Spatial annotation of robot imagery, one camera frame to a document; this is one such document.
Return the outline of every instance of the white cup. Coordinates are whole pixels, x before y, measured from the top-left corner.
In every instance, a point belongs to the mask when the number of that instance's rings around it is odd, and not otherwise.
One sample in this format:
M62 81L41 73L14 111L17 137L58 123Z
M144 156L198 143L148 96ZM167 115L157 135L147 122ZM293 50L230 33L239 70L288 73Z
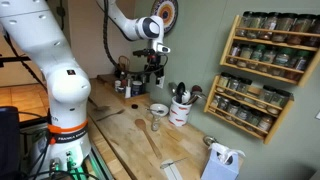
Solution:
M191 110L190 105L182 105L176 102L176 97L172 98L172 104L170 106L169 121L176 125L182 126L187 123L189 112Z

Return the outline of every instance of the spoon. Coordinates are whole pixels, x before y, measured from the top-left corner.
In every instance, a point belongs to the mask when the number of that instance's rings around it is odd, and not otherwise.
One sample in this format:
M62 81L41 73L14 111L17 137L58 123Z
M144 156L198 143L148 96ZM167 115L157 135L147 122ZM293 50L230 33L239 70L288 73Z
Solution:
M162 159L162 154L160 152L160 150L158 149L158 147L156 146L156 144L152 141L151 137L149 136L148 132L147 132L147 129L146 129L146 123L144 122L143 119L136 119L134 121L134 123L136 124L136 126L141 129L144 134L146 135L152 149L153 149L153 152L156 154L157 158L158 159Z

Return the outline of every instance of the wooden shelf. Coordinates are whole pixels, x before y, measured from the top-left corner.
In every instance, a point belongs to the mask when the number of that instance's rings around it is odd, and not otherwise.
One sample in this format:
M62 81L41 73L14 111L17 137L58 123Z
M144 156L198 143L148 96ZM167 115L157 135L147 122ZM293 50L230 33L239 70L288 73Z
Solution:
M291 35L299 35L299 36L309 36L309 37L318 37L320 38L320 34L312 34L312 33L300 33L300 32L289 32L289 31L279 31L279 30L268 30L268 29L256 29L256 28L240 28L239 23L240 23L241 17L240 16L236 16L234 19L234 22L232 24L231 27L231 31L229 33L229 37L227 39L224 51L222 53L222 57L220 60L220 65L223 66L228 66L228 67L232 67L238 70L242 70L242 71L247 71L250 73L254 73L254 74L258 74L261 76L265 76L268 78L272 78L272 79L276 79L276 80L280 80L283 82L287 82L287 83L291 83L291 84L295 84L298 86L303 87L305 85L305 83L308 81L308 79L310 78L312 72L314 71L314 69L317 67L319 61L320 61L320 50L319 48L316 47L308 47L308 46L302 46L302 45L290 45L287 43L276 43L276 42L272 42L272 41L268 41L268 40L261 40L261 39L249 39L247 37L240 37L240 36L235 36L235 32L237 29L245 29L245 30L252 30L252 31L264 31L264 32L273 32L273 33L280 33L280 34L291 34ZM268 64L268 63L263 63L260 61L252 61L250 59L245 59L245 58L241 58L241 57L234 57L234 56L230 56L229 52L230 49L232 47L232 43L234 41L242 41L242 42L249 42L249 43L254 43L254 44L267 44L267 45L272 45L272 46L280 46L280 47L288 47L288 48L294 48L294 49L299 49L299 50L306 50L306 51L311 51L314 53L314 56L312 59L309 60L309 65L307 67L307 69L305 71L299 71L299 70L295 70L295 69L291 69L291 68L287 68L287 67L282 67L282 66L277 66L274 64ZM280 77L280 76L273 76L267 73L263 73L257 70L252 70L249 68L239 68L236 65L233 64L228 64L226 61L228 58L236 58L236 59L240 59L240 60L244 60L244 61L248 61L248 62L255 62L257 64L264 64L270 67L276 67L279 69L283 69L286 71L290 71L290 72L294 72L294 73L299 73L301 74L301 78L298 81L295 80L291 80L291 79L287 79L284 77Z
M273 135L276 133L276 131L278 130L278 128L282 124L283 119L286 116L286 114L289 112L291 106L293 105L293 101L294 101L293 96L290 97L290 99L287 102L287 104L285 105L285 107L281 108L281 107L272 105L270 103L266 103L264 101L261 101L258 98L249 96L247 94L243 94L243 93L231 90L229 88L221 87L221 86L218 85L219 79L220 79L220 76L218 75L213 80L213 83L212 83L212 86L211 86L211 90L210 90L210 93L208 95L207 103L206 103L205 108L204 108L204 112L213 114L216 117L218 117L219 119L221 119L221 120L223 120L225 122L228 122L229 124L232 124L232 125L238 127L239 129L241 129L241 130L243 130L243 131L245 131L245 132L247 132L247 133L249 133L249 134L251 134L251 135L253 135L253 136L255 136L255 137L259 138L259 139L261 139L261 140L263 140L264 144L268 144L271 141ZM278 115L273 115L273 114L269 113L267 110L259 108L254 104L251 104L251 103L246 102L244 100L238 100L235 97L230 96L230 95L228 95L228 94L226 94L224 92L219 92L219 91L216 90L217 87L223 88L223 89L228 90L228 91L232 91L232 92L237 93L237 94L240 94L240 95L242 95L242 96L244 96L246 98L250 98L253 101L258 101L260 103L264 103L267 106L272 106L273 108L278 109L280 111L280 113ZM250 86L249 90L248 90L248 92L251 92L253 94L259 94L260 91L261 91L260 88L257 88L257 87L254 87L254 86ZM215 94L219 94L219 95L224 96L224 97L226 97L228 99L232 99L232 100L238 101L241 104L244 104L244 105L250 106L251 108L257 109L257 110L259 110L259 111L261 111L263 113L272 115L275 118L274 124L272 125L271 129L269 130L269 132L266 132L266 131L263 131L263 130L257 128L256 126L251 125L250 123L248 123L248 122L246 122L246 121L244 121L242 119L239 119L238 117L236 117L234 115L231 115L231 114L229 114L229 113L227 113L227 112L225 112L225 111L223 111L223 110L221 110L221 109L219 109L217 107L212 106L211 103L213 102L213 98L214 98ZM264 133L265 136L261 136L261 135L257 134L254 131L247 130L244 126L238 125L235 122L226 119L224 116L221 116L221 115L217 114L216 111L219 111L219 112L221 112L223 114L227 114L227 115L231 116L232 118L234 118L234 119L236 119L236 120L238 120L238 121L240 121L240 122L242 122L242 123L244 123L244 124L246 124L248 126L251 126L253 129Z

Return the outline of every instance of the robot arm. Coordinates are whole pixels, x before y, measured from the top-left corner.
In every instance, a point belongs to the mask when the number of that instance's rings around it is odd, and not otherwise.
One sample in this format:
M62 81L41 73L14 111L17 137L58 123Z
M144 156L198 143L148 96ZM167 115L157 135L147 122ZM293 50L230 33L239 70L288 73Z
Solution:
M149 39L148 49L155 53L170 53L170 48L163 45L164 27L159 16L127 19L120 11L116 0L97 0L99 6L105 10L108 4L108 16L118 26L123 35L130 41Z

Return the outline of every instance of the glass jar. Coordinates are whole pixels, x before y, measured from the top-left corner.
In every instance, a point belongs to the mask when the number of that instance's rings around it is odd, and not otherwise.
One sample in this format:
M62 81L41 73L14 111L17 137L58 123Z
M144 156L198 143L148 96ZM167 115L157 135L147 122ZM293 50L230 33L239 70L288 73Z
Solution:
M273 60L276 57L276 55L277 55L276 48L274 46L267 46L267 49L263 53L260 61L271 64L273 63ZM268 73L270 66L259 64L257 69L261 72Z
M230 54L231 56L239 56L240 51L241 51L240 44L239 44L239 43L233 43L229 54ZM235 59L235 58L228 58L228 59L227 59L227 63L229 63L229 64L236 64L236 63L237 63L237 59Z
M267 13L263 13L263 12L253 13L249 28L261 28L267 15L268 15ZM247 38L256 39L258 36L258 33L259 33L259 31L248 31Z
M249 45L249 46L244 46L242 49L241 49L241 54L240 54L240 57L242 58L246 58L246 59L250 59L251 57L251 54L252 54L252 47ZM241 67L241 68L245 68L247 67L247 61L243 61L243 60L238 60L237 61L237 66L238 67Z
M266 132L269 132L271 126L273 125L273 117L268 115L268 114L265 114L262 116L259 124L258 124L258 128L261 129L261 130L264 130ZM259 135L264 135L264 133L262 133L261 131L258 131L256 130L256 133L259 134Z
M264 85L262 87L262 90L260 91L260 94L259 94L258 98L261 101L269 103L271 101L271 99L272 99L272 97L273 97L275 92L276 92L276 89L274 87ZM265 103L261 103L261 102L258 102L258 101L256 101L255 104L259 108L265 109L267 107L267 105Z
M241 106L240 106L240 108L239 108L239 110L237 111L237 113L236 113L236 117L238 117L239 119L242 119L242 120L244 120L244 121L246 121L247 119L249 119L250 118L250 116L251 116L251 108L249 107L249 106L246 106L246 105L244 105L244 104L242 104ZM235 122L238 124L238 125L240 125L240 126L242 126L243 125L243 122L241 122L241 121L239 121L239 120L235 120Z
M252 80L246 78L239 78L239 85L237 87L237 91L243 94L247 94L249 86L252 84ZM239 100L244 100L244 96L240 94L235 94L235 98Z
M284 90L277 89L270 101L270 104L283 108L287 104L290 96L291 96L291 93ZM275 115L279 114L280 112L279 109L276 109L271 106L267 107L267 111Z
M231 100L228 105L227 112L231 115L235 115L240 107L240 103L238 101ZM234 120L230 115L225 114L224 116L228 120Z
M274 28L277 25L277 19L280 13L278 12L271 12L267 15L267 20L262 26L262 29L269 29L269 30L274 30ZM270 40L271 39L272 32L267 32L267 31L261 31L259 32L259 39L264 39L264 40Z
M317 16L315 22L313 23L313 26L311 26L308 33L320 34L320 15ZM306 36L304 38L302 44L305 46L319 47L320 46L320 38Z
M300 14L297 17L297 21L294 23L290 31L293 32L307 32L312 24L315 15L312 14ZM287 39L288 44L299 45L303 36L289 35Z
M245 11L241 17L241 20L240 20L240 24L239 24L239 27L242 27L242 28L247 28L249 27L250 25L250 22L251 22L251 16L252 16L252 13L251 11ZM246 36L246 33L247 33L247 30L244 30L244 29L237 29L236 30L236 36Z
M266 48L265 45L258 44L256 49L253 51L250 59L255 60L255 61L259 61L262 58L263 51L265 50L265 48ZM256 69L257 66L258 66L258 63L248 62L248 68L250 68L250 69Z
M251 117L247 120L247 122L253 126L257 126L261 120L261 117L262 117L262 113L258 110L253 109L251 110ZM249 131L254 130L254 128L248 125L246 125L245 128L248 129Z
M291 54L292 54L291 48L282 48L280 53L277 54L275 60L273 61L273 64L278 66L288 66ZM271 68L271 74L273 76L283 76L284 70L273 67Z
M275 30L289 31L297 16L295 13L280 14ZM286 38L287 34L273 33L271 40L274 42L284 42Z
M217 91L219 92L224 92L224 88L223 87L227 87L227 84L229 82L229 79L232 75L226 72L222 72L220 74L220 79L218 81L218 85L221 87L217 87Z
M237 88L238 88L238 85L239 85L239 78L238 77L231 77L231 79L229 80L229 83L227 85L227 87L231 90L234 90L236 91ZM233 96L234 95L234 92L232 91L229 91L229 90L226 90L225 91L226 94L228 94L229 96Z
M225 97L221 97L219 104L218 104L218 108L221 109L222 111L226 111L228 108L228 105L230 103L230 100L228 98ZM217 111L217 114L223 116L224 114L220 111Z

